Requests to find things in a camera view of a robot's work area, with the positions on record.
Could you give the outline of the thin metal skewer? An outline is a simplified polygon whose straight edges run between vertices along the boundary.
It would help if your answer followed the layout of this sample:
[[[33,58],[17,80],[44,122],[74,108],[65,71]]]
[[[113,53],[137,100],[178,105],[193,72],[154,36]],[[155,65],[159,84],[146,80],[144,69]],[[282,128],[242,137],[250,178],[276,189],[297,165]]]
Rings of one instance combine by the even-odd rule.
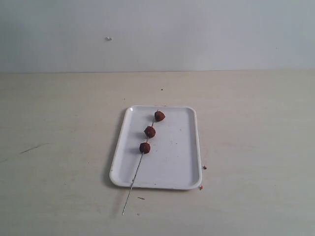
[[[128,202],[129,202],[129,198],[130,198],[131,192],[132,192],[132,190],[133,190],[134,183],[135,183],[135,180],[136,180],[136,178],[137,178],[137,174],[138,174],[138,171],[139,171],[139,168],[140,168],[140,165],[141,165],[143,156],[144,156],[144,154],[141,153],[141,157],[140,157],[140,159],[139,159],[139,162],[138,162],[138,165],[137,165],[137,168],[136,168],[134,177],[133,177],[133,179],[132,179],[132,182],[131,182],[131,185],[130,185],[130,188],[129,188],[129,191],[128,191],[128,195],[127,195],[127,198],[126,198],[126,201],[125,201],[123,210],[122,210],[122,216],[124,216],[124,214],[125,214],[126,207],[127,207]]]

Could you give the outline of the white rectangular tray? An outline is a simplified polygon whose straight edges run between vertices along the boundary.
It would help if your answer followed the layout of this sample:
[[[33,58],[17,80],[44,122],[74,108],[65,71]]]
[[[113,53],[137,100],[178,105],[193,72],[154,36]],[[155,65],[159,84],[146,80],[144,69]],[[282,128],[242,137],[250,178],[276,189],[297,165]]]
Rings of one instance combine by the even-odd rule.
[[[155,112],[165,119],[156,122]],[[111,181],[120,187],[130,187],[141,152],[139,146],[147,136],[144,130],[152,126],[156,135],[150,138],[149,153],[144,154],[135,188],[190,190],[202,182],[202,164],[193,108],[185,106],[141,106],[126,109],[109,173]]]

